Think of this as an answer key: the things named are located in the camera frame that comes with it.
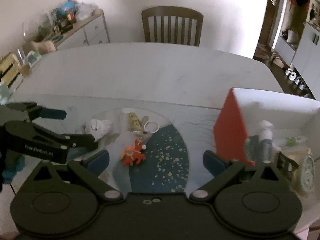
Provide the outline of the blue gloved left hand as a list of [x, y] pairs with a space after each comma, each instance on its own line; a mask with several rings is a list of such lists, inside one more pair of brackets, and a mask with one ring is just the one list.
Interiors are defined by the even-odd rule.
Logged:
[[1, 184], [10, 184], [25, 167], [25, 157], [19, 153], [1, 153]]

